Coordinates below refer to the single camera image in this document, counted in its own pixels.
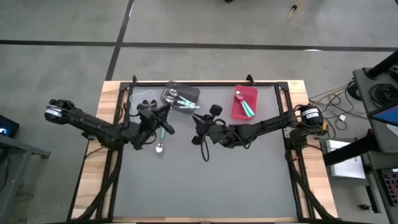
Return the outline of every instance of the concrete floor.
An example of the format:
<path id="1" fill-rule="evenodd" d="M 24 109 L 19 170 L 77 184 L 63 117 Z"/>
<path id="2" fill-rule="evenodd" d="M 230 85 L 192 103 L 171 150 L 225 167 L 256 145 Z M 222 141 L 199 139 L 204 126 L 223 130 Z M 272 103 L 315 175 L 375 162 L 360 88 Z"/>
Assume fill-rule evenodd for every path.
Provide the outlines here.
<path id="1" fill-rule="evenodd" d="M 136 0 L 125 42 L 324 45 L 395 47 L 398 6 L 393 0 L 305 1 L 292 21 L 294 0 Z M 127 0 L 5 0 L 0 2 L 0 39 L 113 41 Z M 113 47 L 0 45 L 0 113 L 21 124 L 21 141 L 51 150 L 34 159 L 22 192 L 34 198 L 17 203 L 14 218 L 28 223 L 67 217 L 87 141 L 71 126 L 44 120 L 51 98 L 72 100 L 95 113 Z M 307 52 L 298 50 L 217 50 L 122 48 L 113 80 L 305 80 L 309 96 L 346 84 L 352 70 L 372 67 L 389 52 Z M 363 111 L 360 102 L 356 111 Z M 349 108 L 343 99 L 342 107 Z M 347 117 L 341 138 L 366 134 L 366 120 Z M 385 213 L 356 205 L 369 203 L 363 186 L 331 179 L 339 217 L 387 223 Z"/>

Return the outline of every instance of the wooden board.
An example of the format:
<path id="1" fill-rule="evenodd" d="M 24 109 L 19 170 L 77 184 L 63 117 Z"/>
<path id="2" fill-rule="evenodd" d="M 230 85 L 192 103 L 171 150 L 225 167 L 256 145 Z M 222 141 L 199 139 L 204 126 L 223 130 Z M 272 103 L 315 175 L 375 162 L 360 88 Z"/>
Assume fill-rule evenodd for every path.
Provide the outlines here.
<path id="1" fill-rule="evenodd" d="M 140 81 L 138 83 L 152 83 L 152 82 L 167 82 L 167 81 Z M 245 82 L 242 80 L 228 80 L 228 81 L 176 81 L 176 82 Z M 260 82 L 288 82 L 290 98 L 292 100 L 293 107 L 299 104 L 307 104 L 308 96 L 305 90 L 304 81 L 302 80 L 272 80 L 272 81 L 256 81 Z M 101 92 L 101 98 L 99 99 L 98 109 L 96 116 L 107 122 L 112 123 L 114 113 L 116 109 L 116 101 L 119 95 L 120 81 L 108 81 L 104 82 L 103 89 Z M 285 101 L 282 100 L 284 108 L 286 110 Z M 318 141 L 314 139 L 308 140 L 309 144 L 319 146 Z M 99 148 L 98 142 L 91 142 L 88 145 L 87 153 L 94 151 Z M 311 191 L 315 194 L 319 202 L 326 208 L 326 210 L 337 217 L 337 211 L 333 196 L 330 189 L 328 176 L 326 173 L 325 164 L 323 162 L 323 156 L 321 151 L 312 147 L 306 147 L 303 149 L 303 157 L 305 168 L 307 171 L 307 177 Z M 101 181 L 104 171 L 104 165 L 106 160 L 106 149 L 102 149 L 88 157 L 83 165 L 83 171 L 80 178 L 80 184 L 78 186 L 78 192 L 76 195 L 75 204 L 73 206 L 72 218 L 79 217 L 87 208 L 87 206 L 93 201 L 96 194 L 99 192 L 101 187 Z M 305 201 L 304 193 L 299 189 L 300 200 L 303 208 L 304 217 L 308 217 L 307 204 Z M 103 210 L 103 216 L 105 217 L 109 208 L 109 195 L 110 190 L 105 198 L 105 205 Z M 297 217 L 285 217 L 285 218 L 190 218 L 190 217 L 154 217 L 154 218 L 141 218 L 141 217 L 114 217 L 115 222 L 294 222 L 297 221 Z"/>

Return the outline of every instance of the clear plastic container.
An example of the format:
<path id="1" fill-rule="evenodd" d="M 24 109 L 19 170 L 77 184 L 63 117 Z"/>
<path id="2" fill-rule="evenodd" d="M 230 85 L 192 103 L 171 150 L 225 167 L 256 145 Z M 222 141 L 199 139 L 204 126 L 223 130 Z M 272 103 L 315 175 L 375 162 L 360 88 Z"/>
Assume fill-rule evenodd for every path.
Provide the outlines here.
<path id="1" fill-rule="evenodd" d="M 147 100 L 148 103 L 150 103 L 152 100 L 156 100 L 156 94 L 154 90 L 146 90 L 138 93 L 133 93 L 129 99 L 131 102 L 130 115 L 135 115 L 138 114 L 137 106 L 141 104 L 144 100 Z M 139 116 L 130 117 L 130 120 L 136 123 L 141 122 Z"/>
<path id="2" fill-rule="evenodd" d="M 170 93 L 170 90 L 173 89 L 177 92 L 176 97 L 172 96 Z M 172 103 L 173 110 L 180 111 L 186 114 L 192 114 L 195 111 L 195 108 L 189 108 L 189 107 L 184 107 L 186 105 L 183 105 L 179 103 L 178 101 L 185 101 L 188 100 L 189 102 L 195 104 L 195 106 L 198 106 L 198 100 L 199 100 L 199 94 L 200 90 L 198 88 L 188 86 L 182 83 L 177 83 L 170 81 L 166 84 L 166 86 L 163 89 L 163 92 L 160 96 L 160 100 L 166 104 L 169 103 L 166 98 L 167 97 L 174 97 L 175 101 Z"/>

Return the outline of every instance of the red tray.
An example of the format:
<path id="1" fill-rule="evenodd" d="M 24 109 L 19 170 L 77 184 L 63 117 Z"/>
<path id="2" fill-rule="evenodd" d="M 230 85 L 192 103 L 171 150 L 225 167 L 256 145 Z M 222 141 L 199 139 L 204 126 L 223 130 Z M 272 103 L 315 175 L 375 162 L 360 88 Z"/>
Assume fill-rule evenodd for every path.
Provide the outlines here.
<path id="1" fill-rule="evenodd" d="M 256 114 L 257 108 L 257 89 L 249 86 L 240 86 L 237 85 L 233 92 L 233 102 L 232 102 L 232 118 L 234 119 L 241 119 L 245 121 L 249 121 L 254 118 L 246 116 L 246 113 L 243 110 L 241 102 L 236 99 L 235 92 L 240 91 L 243 94 L 243 100 L 250 106 L 253 112 Z"/>

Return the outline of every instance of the wooden table frame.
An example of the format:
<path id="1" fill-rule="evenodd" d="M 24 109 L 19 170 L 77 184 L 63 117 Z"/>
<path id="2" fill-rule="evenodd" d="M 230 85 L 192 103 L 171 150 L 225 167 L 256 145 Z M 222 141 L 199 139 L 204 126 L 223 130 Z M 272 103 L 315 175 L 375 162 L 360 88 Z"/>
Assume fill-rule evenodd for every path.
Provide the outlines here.
<path id="1" fill-rule="evenodd" d="M 155 83 L 161 83 L 164 85 L 168 81 L 138 81 L 139 85 L 154 85 Z M 236 85 L 236 83 L 247 83 L 250 84 L 249 81 L 242 80 L 228 80 L 228 81 L 177 81 L 181 83 L 195 83 L 197 85 L 201 85 L 204 83 L 210 85 L 216 85 L 217 83 L 230 83 L 231 85 Z M 287 93 L 285 95 L 284 91 L 281 91 L 282 97 L 282 105 L 283 111 L 287 111 L 291 108 L 286 99 L 290 99 L 292 102 L 292 106 L 298 104 L 307 104 L 308 96 L 305 91 L 304 82 L 301 80 L 295 81 L 256 81 L 256 83 L 277 83 L 282 82 L 285 83 L 285 87 L 287 88 Z M 119 96 L 120 86 L 122 82 L 110 81 L 104 82 L 103 89 L 101 92 L 101 98 L 99 100 L 98 110 L 96 116 L 108 121 L 108 122 L 116 122 L 118 119 L 114 119 L 115 110 L 116 110 L 116 98 Z M 127 97 L 124 96 L 120 100 L 127 101 Z M 319 146 L 319 143 L 314 139 L 308 140 L 311 144 Z M 99 148 L 98 142 L 90 142 L 86 153 L 90 153 L 95 149 Z M 73 201 L 70 207 L 70 213 L 68 214 L 68 220 L 71 218 L 76 218 L 80 216 L 87 206 L 94 199 L 95 195 L 99 192 L 101 188 L 101 183 L 103 177 L 109 175 L 109 172 L 104 175 L 104 165 L 111 158 L 110 168 L 113 169 L 115 165 L 115 157 L 118 152 L 105 150 L 96 152 L 89 158 L 85 159 L 82 164 L 80 176 L 78 183 L 76 185 L 75 194 L 73 196 Z M 311 191 L 315 194 L 320 203 L 326 208 L 326 210 L 332 214 L 333 216 L 337 216 L 335 204 L 333 201 L 333 196 L 331 194 L 331 189 L 328 181 L 328 176 L 326 173 L 325 165 L 322 159 L 322 153 L 318 149 L 314 149 L 311 147 L 306 147 L 302 151 L 302 160 L 300 162 L 295 163 L 297 170 L 304 171 L 301 172 L 304 174 L 304 179 L 308 177 L 308 183 Z M 113 188 L 111 187 L 104 199 L 104 204 L 102 207 L 102 211 L 108 211 L 109 208 L 113 209 L 112 206 L 109 206 L 111 201 L 111 192 Z M 312 209 L 307 206 L 307 199 L 304 196 L 301 188 L 298 187 L 298 195 L 300 198 L 300 205 L 298 207 L 302 208 L 301 216 L 302 217 L 311 217 Z M 96 213 L 92 218 L 106 218 L 103 214 Z M 156 218 L 126 218 L 126 217 L 108 217 L 110 221 L 114 222 L 295 222 L 297 221 L 297 217 L 287 217 L 287 218 L 190 218 L 190 217 L 156 217 Z"/>

